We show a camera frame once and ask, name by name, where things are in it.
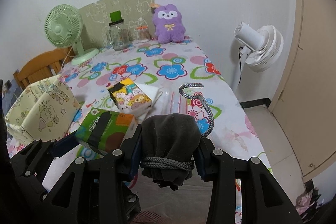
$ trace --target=door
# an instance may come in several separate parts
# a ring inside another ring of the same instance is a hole
[[[303,0],[299,48],[273,114],[293,147],[304,181],[335,161],[335,0]]]

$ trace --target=yellow bow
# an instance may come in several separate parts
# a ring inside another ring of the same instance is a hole
[[[172,24],[166,24],[165,25],[165,28],[168,28],[167,31],[173,31],[173,28],[172,27],[175,27],[175,24],[172,23]]]

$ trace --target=door frame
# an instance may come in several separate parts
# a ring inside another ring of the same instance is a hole
[[[289,50],[286,66],[282,73],[280,83],[272,98],[272,102],[268,107],[268,110],[270,112],[273,112],[277,102],[281,100],[281,94],[283,90],[285,89],[288,78],[292,72],[292,68],[294,65],[295,58],[296,58],[296,53],[299,48],[299,42],[300,42],[301,30],[302,30],[302,20],[303,20],[303,0],[296,0],[294,32],[293,32],[292,44]]]

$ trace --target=fan stand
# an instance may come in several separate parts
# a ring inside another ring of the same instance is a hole
[[[233,93],[236,93],[236,90],[238,88],[239,82],[240,82],[240,74],[243,72],[243,68],[245,65],[245,61],[248,57],[248,55],[251,53],[251,49],[249,49],[247,46],[245,46],[242,50],[240,50],[240,66],[236,67],[233,82],[232,82],[232,91]]]
[[[79,38],[76,42],[76,49],[78,54],[71,60],[72,65],[79,65],[90,60],[92,57],[96,56],[100,51],[97,48],[90,48],[88,50],[83,49],[82,40]]]

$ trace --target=yellow cartoon box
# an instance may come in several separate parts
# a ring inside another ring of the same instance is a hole
[[[143,114],[152,105],[152,100],[130,79],[126,78],[108,88],[111,99],[121,112]]]

